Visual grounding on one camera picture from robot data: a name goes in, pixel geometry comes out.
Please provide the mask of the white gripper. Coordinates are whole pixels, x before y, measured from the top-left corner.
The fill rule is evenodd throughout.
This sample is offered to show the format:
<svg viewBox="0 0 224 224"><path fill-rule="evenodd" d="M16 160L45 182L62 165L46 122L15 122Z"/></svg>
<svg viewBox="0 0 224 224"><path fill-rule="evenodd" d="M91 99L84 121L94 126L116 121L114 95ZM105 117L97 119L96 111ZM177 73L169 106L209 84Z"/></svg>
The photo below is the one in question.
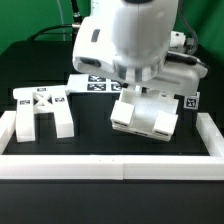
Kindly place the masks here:
<svg viewBox="0 0 224 224"><path fill-rule="evenodd" d="M162 70L146 87L182 96L195 95L207 73L208 66L199 58L169 51Z"/></svg>

